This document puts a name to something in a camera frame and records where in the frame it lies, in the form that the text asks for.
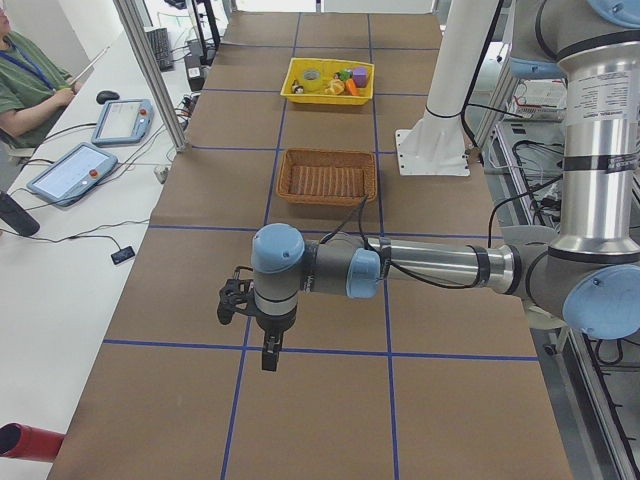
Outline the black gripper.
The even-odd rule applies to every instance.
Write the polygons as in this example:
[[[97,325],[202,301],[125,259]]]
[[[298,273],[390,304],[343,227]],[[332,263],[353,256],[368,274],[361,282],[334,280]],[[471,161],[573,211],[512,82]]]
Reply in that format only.
[[[261,368],[264,371],[276,371],[279,350],[282,348],[284,333],[294,324],[293,315],[263,315],[256,318],[258,326],[264,332],[261,351]]]

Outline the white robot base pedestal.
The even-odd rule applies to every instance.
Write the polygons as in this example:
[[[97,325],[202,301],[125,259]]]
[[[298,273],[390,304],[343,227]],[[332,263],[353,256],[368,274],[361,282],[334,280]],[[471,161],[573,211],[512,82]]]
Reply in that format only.
[[[396,132],[402,176],[470,174],[462,119],[501,9],[499,0],[451,3],[424,115]]]

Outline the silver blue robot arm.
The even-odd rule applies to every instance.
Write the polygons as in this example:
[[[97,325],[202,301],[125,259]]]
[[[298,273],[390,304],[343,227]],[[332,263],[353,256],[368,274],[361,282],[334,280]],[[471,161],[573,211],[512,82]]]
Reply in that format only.
[[[277,367],[302,291],[369,298],[395,273],[445,289],[486,287],[598,339],[639,328],[639,247],[629,235],[639,163],[639,5],[519,1],[511,68],[565,78],[559,234],[545,245],[448,247],[332,233],[307,241],[282,223],[253,239],[249,293],[262,366]]]

